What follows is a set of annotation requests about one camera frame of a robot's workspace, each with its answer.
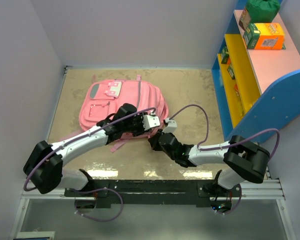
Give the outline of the brown card box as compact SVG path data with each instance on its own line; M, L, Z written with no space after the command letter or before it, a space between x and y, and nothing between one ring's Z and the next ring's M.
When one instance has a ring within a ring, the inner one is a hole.
M245 31L250 22L251 17L249 11L247 10L247 7L245 6L239 18L239 26Z

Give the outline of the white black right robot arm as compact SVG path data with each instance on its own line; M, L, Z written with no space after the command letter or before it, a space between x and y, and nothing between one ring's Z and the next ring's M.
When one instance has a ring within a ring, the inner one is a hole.
M268 150L239 135L232 136L230 141L201 149L193 144L182 144L173 133L162 131L150 137L148 142L152 150L164 152L184 168L225 163L228 168L217 174L212 185L213 192L220 197L244 181L263 183L270 160Z

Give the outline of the orange green crayon box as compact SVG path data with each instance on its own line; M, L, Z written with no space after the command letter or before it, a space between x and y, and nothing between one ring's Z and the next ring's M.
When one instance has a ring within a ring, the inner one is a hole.
M250 23L243 40L248 50L285 49L285 33L279 23Z

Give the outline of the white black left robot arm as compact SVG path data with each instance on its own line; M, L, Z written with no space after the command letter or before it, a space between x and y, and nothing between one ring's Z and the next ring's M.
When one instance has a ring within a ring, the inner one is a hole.
M150 131L145 116L150 109L137 110L129 103L109 114L86 131L59 142L38 142L23 167L25 192L38 190L47 194L56 188L71 189L89 196L95 189L94 179L84 169L65 170L64 166L90 150L109 145L124 134L134 137Z

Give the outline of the small green box upper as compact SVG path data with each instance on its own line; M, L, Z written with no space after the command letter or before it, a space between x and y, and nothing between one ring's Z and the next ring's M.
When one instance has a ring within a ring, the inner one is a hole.
M220 59L222 64L229 65L231 63L230 54L226 45L221 50Z

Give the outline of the pink student backpack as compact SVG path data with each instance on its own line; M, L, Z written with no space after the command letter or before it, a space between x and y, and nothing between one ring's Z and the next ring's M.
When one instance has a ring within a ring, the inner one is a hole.
M131 139L149 139L157 132L163 131L164 120L169 114L168 105L161 90L157 86L143 81L138 75L135 80L106 79L90 86L78 117L82 132L105 119L109 114L117 112L123 104L134 105L139 111L150 109L148 115L158 116L160 126L136 137L125 133L119 140L113 142L115 144L111 149L112 152Z

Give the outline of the small green box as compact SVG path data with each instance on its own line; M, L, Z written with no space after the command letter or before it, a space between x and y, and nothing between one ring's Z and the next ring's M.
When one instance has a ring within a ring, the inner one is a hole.
M221 50L220 59L222 64L229 65L231 63L230 54L226 45Z
M232 63L230 63L228 65L227 72L228 72L229 76L231 77L231 79L234 80L235 79L235 73L234 73L234 69L233 69Z

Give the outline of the green cloth bag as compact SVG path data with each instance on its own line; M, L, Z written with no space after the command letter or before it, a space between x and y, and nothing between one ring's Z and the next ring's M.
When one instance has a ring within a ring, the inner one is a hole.
M251 23L271 23L281 4L278 0L248 0L245 7Z

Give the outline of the orange packet on shelf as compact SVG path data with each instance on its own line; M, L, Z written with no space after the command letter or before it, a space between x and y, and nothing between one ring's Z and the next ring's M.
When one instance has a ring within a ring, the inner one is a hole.
M244 109L243 109L243 105L242 105L242 101L241 101L241 97L240 97L240 93L239 93L239 88L236 83L234 84L233 89L235 92L235 98L236 98L236 103L238 105L238 108L241 112L243 112Z

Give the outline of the small green box lower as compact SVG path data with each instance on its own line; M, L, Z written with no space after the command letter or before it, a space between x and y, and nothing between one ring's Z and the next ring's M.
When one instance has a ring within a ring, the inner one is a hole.
M232 63L230 63L228 65L227 72L228 72L229 76L231 77L231 79L234 80L235 79L235 73L234 73L234 69L233 69Z

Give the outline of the blue yellow pink shelf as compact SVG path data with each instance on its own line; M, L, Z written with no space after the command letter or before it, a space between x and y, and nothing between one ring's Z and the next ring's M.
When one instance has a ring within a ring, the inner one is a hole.
M239 20L246 2L236 3L221 46L227 46L235 79L218 55L211 69L223 137L244 138L259 133L256 141L270 137L265 129L282 129L300 115L300 52L288 31L285 49L247 49ZM243 111L236 101L237 84Z

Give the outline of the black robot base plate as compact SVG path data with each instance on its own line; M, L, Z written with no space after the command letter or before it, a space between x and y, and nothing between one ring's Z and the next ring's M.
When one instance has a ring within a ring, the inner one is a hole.
M93 198L96 208L112 204L193 205L198 208L230 210L233 200L242 196L240 185L223 189L214 180L92 180L83 190L66 189L68 198Z

